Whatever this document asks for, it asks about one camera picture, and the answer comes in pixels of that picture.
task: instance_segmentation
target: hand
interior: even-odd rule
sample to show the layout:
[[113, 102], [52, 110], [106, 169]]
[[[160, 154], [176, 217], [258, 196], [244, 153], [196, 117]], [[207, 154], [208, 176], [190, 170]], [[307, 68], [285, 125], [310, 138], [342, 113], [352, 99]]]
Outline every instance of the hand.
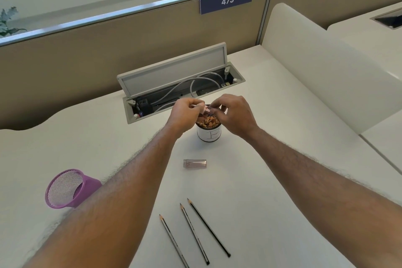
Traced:
[[253, 132], [259, 129], [249, 103], [242, 97], [224, 94], [211, 104], [211, 112], [215, 114], [231, 133], [247, 140]]
[[[190, 105], [196, 104], [194, 108], [190, 108]], [[202, 121], [201, 114], [204, 113], [205, 102], [199, 99], [183, 98], [174, 103], [172, 112], [166, 126], [173, 129], [177, 138], [188, 131], [194, 126], [197, 121]]]

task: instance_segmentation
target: white cup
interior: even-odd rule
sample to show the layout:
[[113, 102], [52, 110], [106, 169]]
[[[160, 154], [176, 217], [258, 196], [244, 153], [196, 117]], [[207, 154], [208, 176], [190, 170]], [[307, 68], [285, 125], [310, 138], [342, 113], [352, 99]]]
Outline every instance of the white cup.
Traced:
[[199, 126], [198, 123], [196, 123], [196, 125], [197, 125], [197, 135], [202, 141], [214, 142], [221, 136], [222, 133], [221, 123], [219, 123], [218, 126], [214, 128], [203, 128]]

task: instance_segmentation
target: forearm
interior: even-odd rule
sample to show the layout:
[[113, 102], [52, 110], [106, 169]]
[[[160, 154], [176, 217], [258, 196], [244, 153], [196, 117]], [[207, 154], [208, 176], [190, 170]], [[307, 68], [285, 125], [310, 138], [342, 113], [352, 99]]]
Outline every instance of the forearm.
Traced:
[[27, 267], [128, 267], [178, 135], [166, 126], [62, 222]]
[[249, 142], [310, 223], [357, 267], [401, 265], [402, 208], [256, 129]]

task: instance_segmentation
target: number sign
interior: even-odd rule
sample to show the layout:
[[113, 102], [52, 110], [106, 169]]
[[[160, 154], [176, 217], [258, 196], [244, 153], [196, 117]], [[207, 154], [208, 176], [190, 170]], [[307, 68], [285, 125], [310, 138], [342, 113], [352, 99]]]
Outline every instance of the number sign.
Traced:
[[252, 0], [200, 0], [200, 11], [201, 15], [203, 15], [251, 1]]

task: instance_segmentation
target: pencil holder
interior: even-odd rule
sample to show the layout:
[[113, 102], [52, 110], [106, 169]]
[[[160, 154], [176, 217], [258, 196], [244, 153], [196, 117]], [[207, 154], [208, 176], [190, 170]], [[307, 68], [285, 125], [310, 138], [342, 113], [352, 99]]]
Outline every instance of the pencil holder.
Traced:
[[76, 208], [101, 186], [98, 179], [86, 176], [78, 169], [67, 169], [49, 183], [45, 201], [53, 209]]
[[205, 142], [214, 142], [219, 137], [221, 136], [221, 123], [218, 123], [217, 125], [216, 122], [219, 122], [217, 118], [215, 118], [215, 115], [213, 113], [208, 114], [208, 119], [211, 119], [212, 127], [208, 127], [208, 124], [205, 123], [196, 123], [197, 125], [197, 135], [198, 137]]

